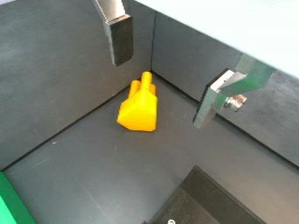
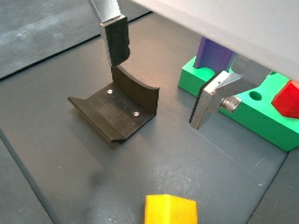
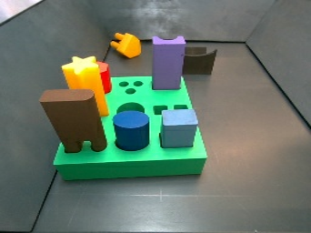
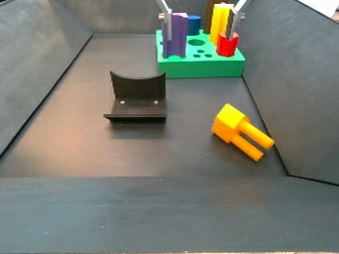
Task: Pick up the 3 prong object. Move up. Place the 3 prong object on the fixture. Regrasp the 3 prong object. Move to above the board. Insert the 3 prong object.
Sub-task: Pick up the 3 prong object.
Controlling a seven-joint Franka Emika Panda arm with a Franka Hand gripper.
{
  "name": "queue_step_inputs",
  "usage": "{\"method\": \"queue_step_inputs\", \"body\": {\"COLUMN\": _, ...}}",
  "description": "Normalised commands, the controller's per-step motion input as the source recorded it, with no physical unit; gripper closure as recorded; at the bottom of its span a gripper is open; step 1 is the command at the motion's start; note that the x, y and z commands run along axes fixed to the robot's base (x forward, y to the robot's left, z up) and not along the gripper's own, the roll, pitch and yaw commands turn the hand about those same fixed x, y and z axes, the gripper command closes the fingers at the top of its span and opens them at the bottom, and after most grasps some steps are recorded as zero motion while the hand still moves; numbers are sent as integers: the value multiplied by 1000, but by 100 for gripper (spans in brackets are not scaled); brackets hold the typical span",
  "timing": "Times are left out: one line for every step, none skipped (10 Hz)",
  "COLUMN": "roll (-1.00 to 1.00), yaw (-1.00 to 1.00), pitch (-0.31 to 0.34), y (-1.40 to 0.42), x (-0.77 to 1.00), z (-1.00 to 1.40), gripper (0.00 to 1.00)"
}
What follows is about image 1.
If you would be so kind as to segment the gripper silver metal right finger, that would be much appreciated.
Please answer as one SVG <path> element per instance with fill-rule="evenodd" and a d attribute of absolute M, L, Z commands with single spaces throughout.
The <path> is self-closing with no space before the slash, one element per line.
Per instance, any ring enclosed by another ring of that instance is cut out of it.
<path fill-rule="evenodd" d="M 262 88 L 275 71 L 270 65 L 242 54 L 235 69 L 225 69 L 207 85 L 193 125 L 203 128 L 223 109 L 238 112 L 247 101 L 244 93 Z"/>

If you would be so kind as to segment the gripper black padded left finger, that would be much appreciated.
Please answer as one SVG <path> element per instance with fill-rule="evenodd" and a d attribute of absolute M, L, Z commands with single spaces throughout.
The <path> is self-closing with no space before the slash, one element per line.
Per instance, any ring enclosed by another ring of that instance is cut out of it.
<path fill-rule="evenodd" d="M 133 56 L 133 18 L 121 0 L 92 0 L 103 20 L 112 64 L 119 67 Z"/>

